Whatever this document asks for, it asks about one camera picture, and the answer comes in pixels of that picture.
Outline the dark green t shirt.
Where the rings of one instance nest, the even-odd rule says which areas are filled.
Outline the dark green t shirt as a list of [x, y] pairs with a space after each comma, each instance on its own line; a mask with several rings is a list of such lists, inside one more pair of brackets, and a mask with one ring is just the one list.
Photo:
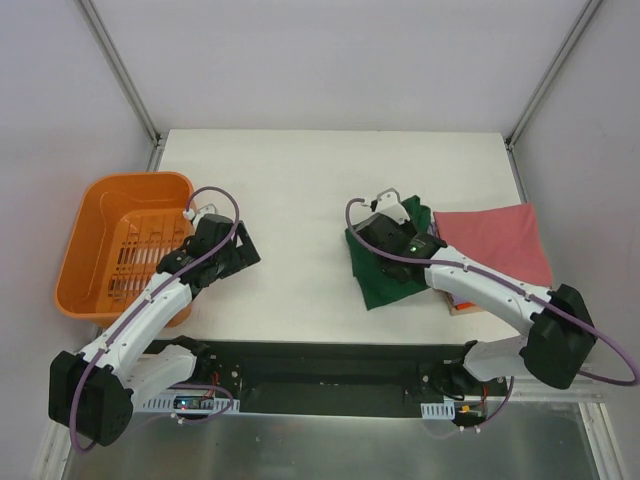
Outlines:
[[[431, 226], [431, 210], [418, 195], [402, 200], [401, 204], [411, 217], [416, 232], [428, 232]], [[358, 281], [367, 310], [395, 303], [409, 296], [426, 291], [424, 274], [418, 269], [416, 280], [400, 282], [381, 270], [379, 258], [360, 245], [349, 232], [344, 231], [348, 245], [352, 274]]]

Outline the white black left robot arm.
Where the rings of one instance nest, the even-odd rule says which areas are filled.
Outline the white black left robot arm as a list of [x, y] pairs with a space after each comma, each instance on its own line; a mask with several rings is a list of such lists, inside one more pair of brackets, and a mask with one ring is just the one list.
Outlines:
[[67, 427], [80, 452], [114, 443], [135, 407], [183, 382], [204, 387], [210, 363], [197, 348], [171, 344], [149, 362], [140, 356], [157, 334], [212, 283], [259, 262], [244, 222], [195, 213], [195, 231], [167, 253], [140, 295], [100, 337], [77, 353], [60, 352], [49, 370], [48, 415]]

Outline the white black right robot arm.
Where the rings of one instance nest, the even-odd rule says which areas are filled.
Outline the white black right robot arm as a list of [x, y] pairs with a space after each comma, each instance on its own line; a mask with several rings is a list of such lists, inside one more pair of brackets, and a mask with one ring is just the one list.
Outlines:
[[348, 230], [381, 259], [392, 278], [421, 277], [428, 287], [463, 297], [516, 330], [516, 336], [502, 340], [470, 341], [460, 358], [444, 366], [457, 392], [473, 394], [485, 382], [522, 372], [566, 390], [581, 374], [597, 337], [575, 288], [550, 290], [517, 281], [384, 214], [375, 213]]

